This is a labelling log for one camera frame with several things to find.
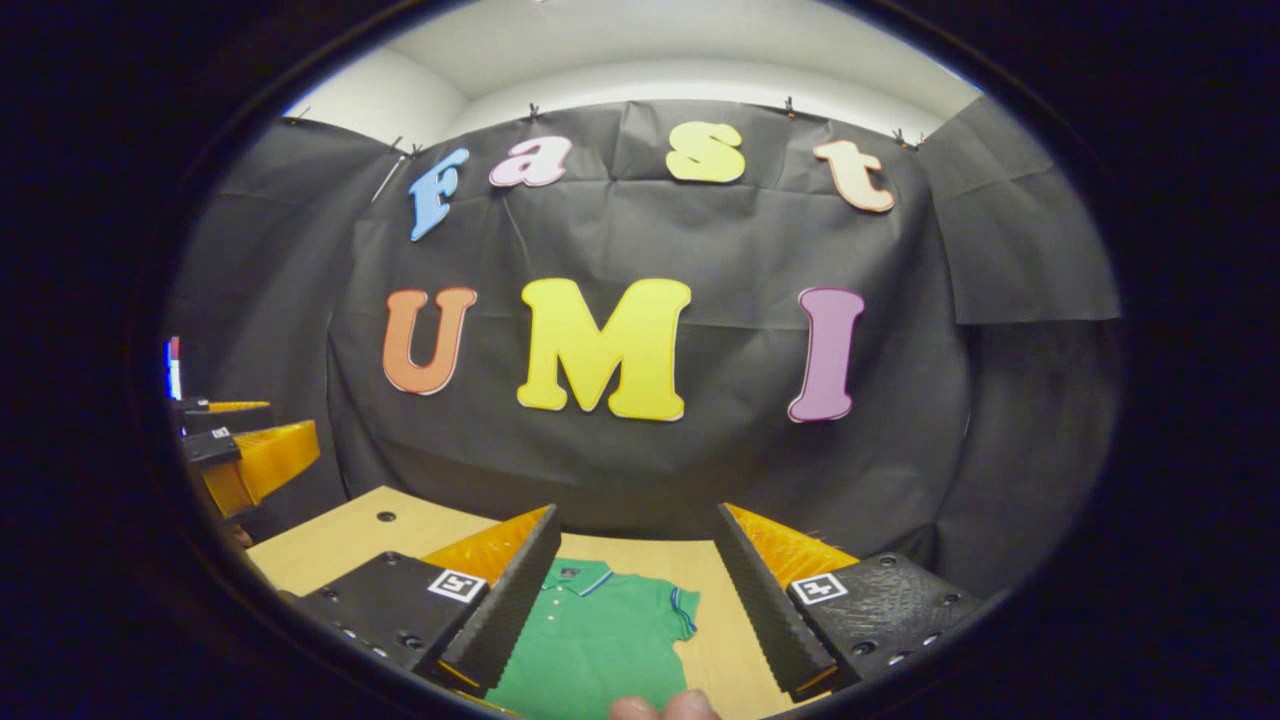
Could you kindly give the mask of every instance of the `white wall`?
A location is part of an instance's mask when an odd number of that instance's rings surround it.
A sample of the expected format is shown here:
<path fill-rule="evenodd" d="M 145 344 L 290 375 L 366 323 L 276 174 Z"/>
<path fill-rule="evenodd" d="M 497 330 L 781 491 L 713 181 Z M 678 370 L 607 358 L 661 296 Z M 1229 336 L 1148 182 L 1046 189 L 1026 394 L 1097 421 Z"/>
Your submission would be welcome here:
<path fill-rule="evenodd" d="M 541 111 L 623 100 L 728 100 L 795 109 L 861 126 L 884 135 L 901 128 L 915 142 L 938 118 L 909 102 L 820 74 L 735 60 L 654 60 L 595 65 L 499 90 L 471 101 L 443 138 Z"/>
<path fill-rule="evenodd" d="M 380 47 L 332 76 L 284 115 L 343 127 L 397 149 L 435 145 L 466 106 L 456 87 L 399 53 Z"/>

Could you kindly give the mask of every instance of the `letter m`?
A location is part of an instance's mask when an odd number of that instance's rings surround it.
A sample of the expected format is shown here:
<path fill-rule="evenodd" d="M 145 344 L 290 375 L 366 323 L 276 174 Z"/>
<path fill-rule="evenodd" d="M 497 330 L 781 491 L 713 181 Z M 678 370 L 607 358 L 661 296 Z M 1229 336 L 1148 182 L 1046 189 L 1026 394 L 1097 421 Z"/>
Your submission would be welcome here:
<path fill-rule="evenodd" d="M 599 329 L 570 279 L 534 281 L 521 293 L 532 309 L 529 382 L 516 391 L 526 407 L 561 410 L 568 401 L 557 382 L 557 363 L 573 397 L 590 413 L 622 365 L 609 410 L 620 418 L 678 420 L 685 401 L 676 395 L 676 322 L 689 305 L 689 286 L 669 279 L 637 281 L 622 293 L 613 315 Z"/>

